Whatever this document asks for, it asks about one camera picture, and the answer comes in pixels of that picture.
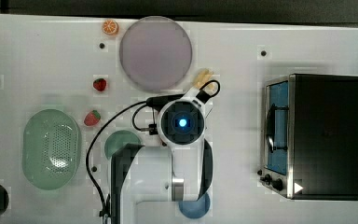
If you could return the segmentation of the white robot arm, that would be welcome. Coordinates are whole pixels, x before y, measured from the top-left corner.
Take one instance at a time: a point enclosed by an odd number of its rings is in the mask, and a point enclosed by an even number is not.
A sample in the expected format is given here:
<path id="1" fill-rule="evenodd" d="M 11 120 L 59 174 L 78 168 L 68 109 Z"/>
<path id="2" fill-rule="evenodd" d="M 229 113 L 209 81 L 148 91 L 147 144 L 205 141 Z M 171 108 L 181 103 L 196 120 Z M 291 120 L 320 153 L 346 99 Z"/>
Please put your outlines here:
<path id="1" fill-rule="evenodd" d="M 204 90 L 150 97 L 158 111 L 158 146 L 128 143 L 110 159 L 110 224 L 137 224 L 143 202 L 196 202 L 213 180 L 213 155 L 205 139 Z"/>

